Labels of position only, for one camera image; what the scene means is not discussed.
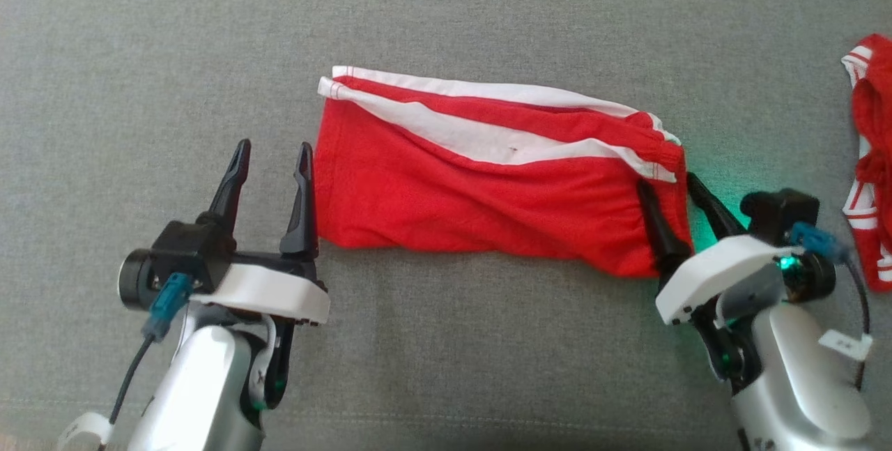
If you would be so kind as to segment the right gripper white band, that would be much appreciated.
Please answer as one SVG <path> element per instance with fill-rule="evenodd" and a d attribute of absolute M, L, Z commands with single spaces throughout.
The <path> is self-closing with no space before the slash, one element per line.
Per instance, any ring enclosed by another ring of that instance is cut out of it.
<path fill-rule="evenodd" d="M 645 180 L 636 186 L 660 279 L 659 317 L 669 326 L 695 330 L 710 371 L 734 390 L 745 390 L 762 377 L 783 380 L 787 366 L 772 317 L 785 300 L 778 263 L 790 249 L 744 235 L 746 227 L 690 171 L 687 188 L 714 237 L 721 239 L 697 254 L 663 216 L 655 188 Z"/>

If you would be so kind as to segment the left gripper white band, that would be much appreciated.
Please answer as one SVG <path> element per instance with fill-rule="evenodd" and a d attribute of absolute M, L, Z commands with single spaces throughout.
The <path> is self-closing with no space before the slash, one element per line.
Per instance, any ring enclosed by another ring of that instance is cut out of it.
<path fill-rule="evenodd" d="M 209 209 L 197 217 L 198 224 L 235 229 L 251 152 L 251 140 L 237 143 Z M 307 141 L 300 143 L 293 178 L 296 194 L 279 251 L 297 259 L 316 259 L 313 148 Z M 249 400 L 258 411 L 276 408 L 286 392 L 296 326 L 324 324 L 330 312 L 328 290 L 315 280 L 315 273 L 300 275 L 297 270 L 284 269 L 283 260 L 278 263 L 279 267 L 271 268 L 254 257 L 236 261 L 208 296 L 209 304 L 226 309 L 236 321 L 266 327 L 265 345 L 255 353 L 247 381 Z"/>

